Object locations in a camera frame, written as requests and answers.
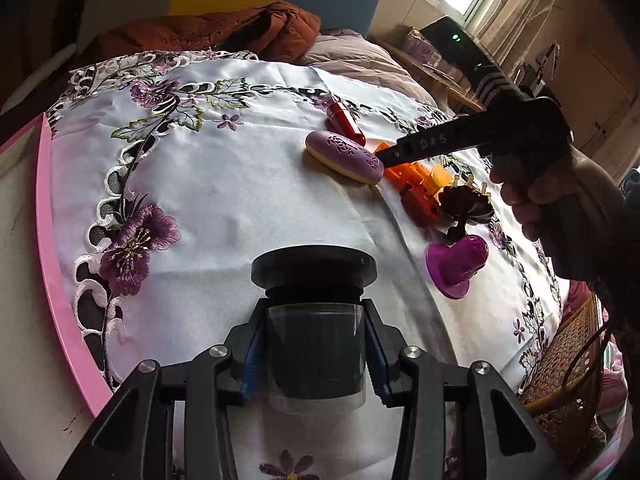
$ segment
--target purple oval box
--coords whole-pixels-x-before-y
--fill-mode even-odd
[[[316,130],[305,140],[308,152],[334,171],[364,184],[377,184],[385,171],[369,150],[346,137]]]

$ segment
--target beige pillow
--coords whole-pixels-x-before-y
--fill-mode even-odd
[[[437,107],[429,93],[396,63],[388,52],[357,34],[319,35],[300,63],[351,77],[383,88],[391,88],[417,101]]]

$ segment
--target human hand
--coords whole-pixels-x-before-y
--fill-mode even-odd
[[[577,222],[590,222],[595,232],[604,225],[624,204],[618,186],[599,165],[571,146],[570,155],[553,163],[534,180],[523,186],[524,168],[511,155],[494,157],[491,181],[503,184],[500,195],[511,206],[515,219],[522,225],[522,232],[532,241],[540,238],[545,226],[541,226],[541,205],[557,201],[560,197],[577,194],[586,218]]]

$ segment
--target pink frame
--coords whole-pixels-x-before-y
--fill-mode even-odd
[[[49,185],[52,132],[46,116],[42,114],[23,127],[4,146],[0,147],[0,153],[7,148],[7,144],[18,139],[37,121],[42,125],[36,166],[36,231],[42,277],[49,300],[51,317],[56,332],[58,332],[66,361],[89,410],[96,416],[109,401],[112,393],[82,338],[73,307],[63,286],[62,271],[53,235]]]

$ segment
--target metal screw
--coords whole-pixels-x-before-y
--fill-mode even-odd
[[[138,370],[143,374],[149,374],[156,369],[156,362],[153,359],[146,359],[138,365]]]
[[[229,353],[224,345],[215,345],[209,348],[209,355],[211,357],[224,357]]]
[[[420,350],[417,346],[409,345],[405,346],[402,349],[402,353],[409,359],[417,359],[422,355],[422,350]]]
[[[491,365],[486,361],[478,361],[474,365],[474,372],[480,375],[487,375],[491,371]]]

